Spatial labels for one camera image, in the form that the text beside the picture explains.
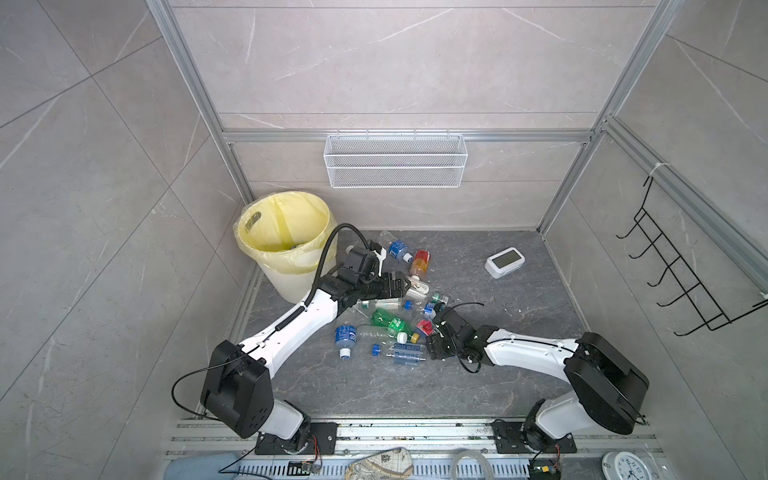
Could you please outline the pink crushed bottle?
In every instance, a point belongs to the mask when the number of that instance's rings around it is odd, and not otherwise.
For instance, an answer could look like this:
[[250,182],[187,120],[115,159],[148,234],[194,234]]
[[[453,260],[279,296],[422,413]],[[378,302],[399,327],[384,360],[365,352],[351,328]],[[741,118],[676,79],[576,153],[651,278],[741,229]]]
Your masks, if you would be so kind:
[[416,324],[416,327],[424,334],[425,337],[429,337],[434,334],[434,325],[431,320],[420,319]]

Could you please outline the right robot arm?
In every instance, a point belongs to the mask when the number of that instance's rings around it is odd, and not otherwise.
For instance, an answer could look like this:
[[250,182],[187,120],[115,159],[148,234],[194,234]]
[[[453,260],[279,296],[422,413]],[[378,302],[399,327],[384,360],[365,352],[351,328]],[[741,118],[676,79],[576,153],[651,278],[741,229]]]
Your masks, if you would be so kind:
[[541,399],[528,412],[518,437],[529,450],[552,451],[568,435],[593,427],[629,435],[645,423],[641,407],[649,379],[601,335],[548,339],[493,325],[474,328],[459,307],[436,305],[434,332],[427,337],[431,359],[455,358],[472,374],[484,366],[515,367],[569,385],[565,394]]

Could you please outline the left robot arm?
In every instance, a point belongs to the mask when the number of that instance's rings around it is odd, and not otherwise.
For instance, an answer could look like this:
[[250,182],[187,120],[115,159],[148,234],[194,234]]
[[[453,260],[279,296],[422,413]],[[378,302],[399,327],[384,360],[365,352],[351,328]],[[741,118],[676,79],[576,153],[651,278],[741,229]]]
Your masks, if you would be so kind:
[[[352,231],[362,245],[328,272],[325,261],[336,236]],[[285,361],[314,333],[360,301],[402,298],[411,282],[402,272],[384,269],[388,251],[365,238],[349,223],[337,225],[320,255],[309,292],[295,306],[259,333],[238,343],[222,341],[209,365],[180,377],[205,375],[200,405],[243,439],[256,434],[282,441],[288,452],[300,452],[310,438],[311,417],[275,398],[272,379]]]

